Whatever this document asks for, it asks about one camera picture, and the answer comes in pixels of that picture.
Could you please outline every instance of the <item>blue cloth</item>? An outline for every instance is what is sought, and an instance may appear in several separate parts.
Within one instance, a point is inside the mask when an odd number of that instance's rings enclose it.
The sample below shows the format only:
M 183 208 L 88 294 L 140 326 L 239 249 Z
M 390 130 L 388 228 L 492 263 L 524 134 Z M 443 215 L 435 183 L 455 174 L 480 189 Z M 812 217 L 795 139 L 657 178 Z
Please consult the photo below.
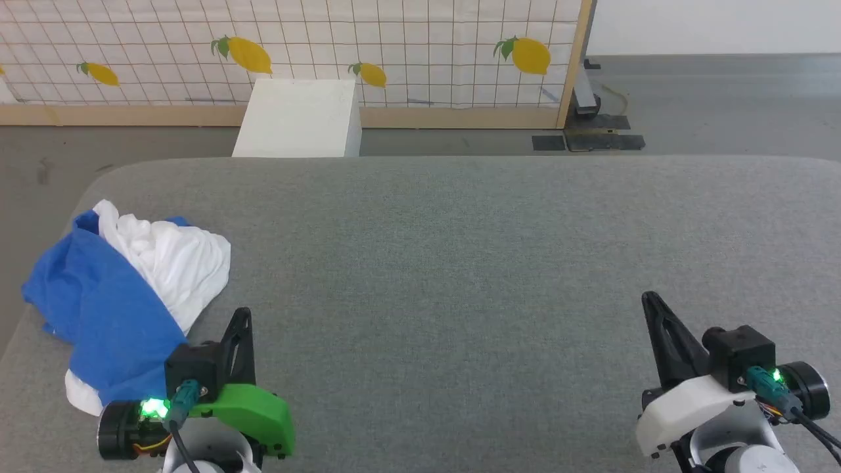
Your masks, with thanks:
M 70 369 L 103 405 L 166 398 L 164 362 L 187 339 L 140 273 L 99 236 L 93 210 L 41 256 L 23 294 L 44 315 L 44 330 L 73 345 Z

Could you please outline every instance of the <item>green led light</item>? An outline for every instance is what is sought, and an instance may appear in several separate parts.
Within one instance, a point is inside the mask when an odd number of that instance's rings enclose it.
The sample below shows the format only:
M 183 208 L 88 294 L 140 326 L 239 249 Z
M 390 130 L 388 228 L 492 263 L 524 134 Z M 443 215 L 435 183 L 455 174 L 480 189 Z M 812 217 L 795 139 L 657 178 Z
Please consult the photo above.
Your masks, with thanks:
M 145 417 L 164 418 L 169 412 L 168 399 L 149 399 L 140 404 L 140 413 Z

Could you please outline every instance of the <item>wooden frame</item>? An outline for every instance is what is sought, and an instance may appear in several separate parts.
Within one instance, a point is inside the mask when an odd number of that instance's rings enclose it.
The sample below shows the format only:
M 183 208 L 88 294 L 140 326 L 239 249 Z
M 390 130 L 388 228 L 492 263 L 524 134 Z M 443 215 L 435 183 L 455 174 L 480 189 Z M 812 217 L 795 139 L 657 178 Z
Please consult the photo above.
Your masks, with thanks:
M 491 128 L 562 129 L 566 124 L 573 86 L 581 64 L 584 39 L 590 27 L 592 0 L 581 0 L 572 54 L 560 109 L 377 109 L 361 108 L 365 128 Z M 0 105 L 0 125 L 55 126 L 240 126 L 245 105 Z

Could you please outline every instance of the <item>white cloth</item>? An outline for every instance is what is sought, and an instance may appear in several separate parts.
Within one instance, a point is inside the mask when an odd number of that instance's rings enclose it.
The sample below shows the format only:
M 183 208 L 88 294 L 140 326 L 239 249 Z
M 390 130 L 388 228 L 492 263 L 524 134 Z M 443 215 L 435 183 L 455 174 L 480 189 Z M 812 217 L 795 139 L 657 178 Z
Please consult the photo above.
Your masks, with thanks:
M 99 215 L 99 236 L 137 269 L 187 335 L 204 307 L 228 284 L 230 243 L 196 226 L 120 216 L 107 200 L 100 200 L 93 211 Z M 74 407 L 94 416 L 102 412 L 95 389 L 70 370 L 64 381 Z

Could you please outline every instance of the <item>lemon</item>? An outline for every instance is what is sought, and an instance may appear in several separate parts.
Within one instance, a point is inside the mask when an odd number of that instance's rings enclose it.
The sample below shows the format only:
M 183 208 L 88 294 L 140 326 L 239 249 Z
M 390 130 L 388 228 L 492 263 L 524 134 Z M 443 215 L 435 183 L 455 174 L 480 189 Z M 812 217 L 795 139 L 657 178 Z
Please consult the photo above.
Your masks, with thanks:
M 348 71 L 351 69 L 354 74 L 362 76 L 362 80 L 365 81 L 366 84 L 373 85 L 374 87 L 385 88 L 385 72 L 374 64 L 357 62 L 356 64 L 351 64 L 347 68 Z
M 272 58 L 268 56 L 266 50 L 245 38 L 223 36 L 210 43 L 210 50 L 214 54 L 218 51 L 225 59 L 228 58 L 228 51 L 230 51 L 230 56 L 234 61 L 247 71 L 272 73 Z
M 508 59 L 508 55 L 511 55 L 513 51 L 514 65 L 526 74 L 546 75 L 549 63 L 552 62 L 552 54 L 549 53 L 549 49 L 540 41 L 531 38 L 517 38 L 515 36 L 500 41 L 494 48 L 494 55 L 496 55 L 497 50 L 500 50 L 503 59 Z
M 85 74 L 86 76 L 89 75 L 105 85 L 119 87 L 117 74 L 114 74 L 114 71 L 108 69 L 102 64 L 97 64 L 96 62 L 83 62 L 82 64 L 76 64 L 76 70 L 82 71 L 82 74 Z

